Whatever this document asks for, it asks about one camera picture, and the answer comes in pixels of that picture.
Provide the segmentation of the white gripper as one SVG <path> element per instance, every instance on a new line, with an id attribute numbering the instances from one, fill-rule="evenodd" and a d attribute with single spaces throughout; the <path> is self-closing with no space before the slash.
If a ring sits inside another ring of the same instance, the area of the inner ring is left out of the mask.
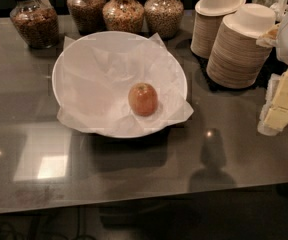
<path id="1" fill-rule="evenodd" d="M 272 48 L 277 44 L 277 59 L 288 65 L 288 13 L 281 24 L 274 25 L 262 34 L 256 44 L 264 48 Z M 257 130 L 266 136 L 276 136 L 288 125 L 288 69 L 282 75 L 271 75 L 265 100 Z"/>

